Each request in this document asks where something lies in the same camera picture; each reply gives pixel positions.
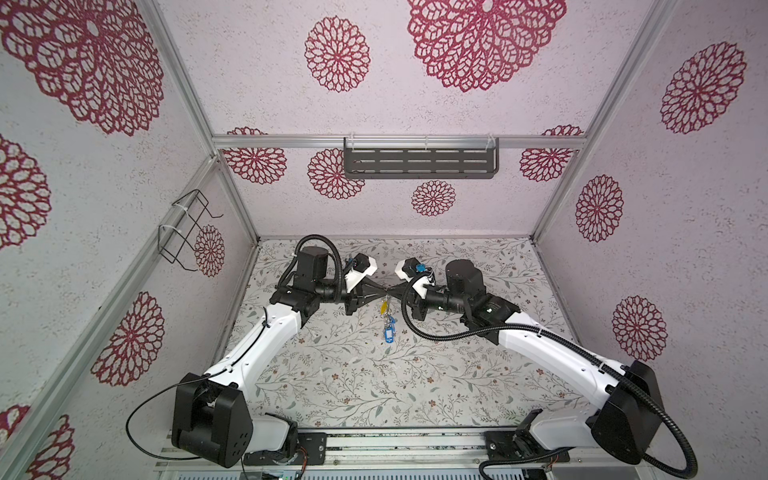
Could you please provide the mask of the blue key tag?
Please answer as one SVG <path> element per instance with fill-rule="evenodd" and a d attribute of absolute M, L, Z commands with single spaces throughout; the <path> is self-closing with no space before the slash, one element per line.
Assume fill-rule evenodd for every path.
<path fill-rule="evenodd" d="M 384 339 L 387 344 L 392 344 L 395 340 L 396 320 L 393 317 L 389 317 L 384 329 Z"/>

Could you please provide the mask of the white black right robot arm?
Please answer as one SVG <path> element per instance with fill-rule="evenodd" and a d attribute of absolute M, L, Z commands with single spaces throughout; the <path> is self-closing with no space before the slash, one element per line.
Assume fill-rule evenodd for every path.
<path fill-rule="evenodd" d="M 480 337 L 517 352 L 568 383 L 587 400 L 574 414 L 529 414 L 514 435 L 516 454 L 530 461 L 571 448 L 600 448 L 637 465 L 660 426 L 663 406 L 654 371 L 635 361 L 624 365 L 591 352 L 547 329 L 512 302 L 488 292 L 482 272 L 469 260 L 446 267 L 444 286 L 415 258 L 400 261 L 395 297 L 407 326 L 435 341 Z"/>

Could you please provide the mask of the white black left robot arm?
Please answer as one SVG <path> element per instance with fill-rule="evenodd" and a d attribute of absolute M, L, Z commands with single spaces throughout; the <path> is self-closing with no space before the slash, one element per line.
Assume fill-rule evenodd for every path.
<path fill-rule="evenodd" d="M 332 246 L 296 251 L 252 330 L 204 374 L 189 373 L 176 387 L 172 445 L 225 468 L 256 454 L 294 460 L 296 424 L 277 414 L 252 415 L 255 383 L 322 304 L 342 304 L 352 314 L 384 297 L 385 287 L 371 279 L 376 270 L 363 253 L 343 261 Z"/>

